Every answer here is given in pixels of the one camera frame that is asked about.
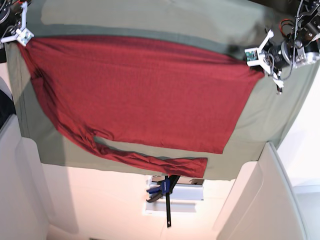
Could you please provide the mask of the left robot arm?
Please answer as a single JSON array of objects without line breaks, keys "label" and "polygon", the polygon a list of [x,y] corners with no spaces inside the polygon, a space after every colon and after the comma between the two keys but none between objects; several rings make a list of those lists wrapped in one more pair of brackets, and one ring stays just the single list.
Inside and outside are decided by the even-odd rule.
[{"label": "left robot arm", "polygon": [[320,2],[301,0],[294,19],[283,19],[279,30],[281,43],[272,42],[274,32],[270,29],[258,47],[247,48],[244,53],[249,67],[260,66],[272,77],[280,95],[293,69],[320,60]]}]

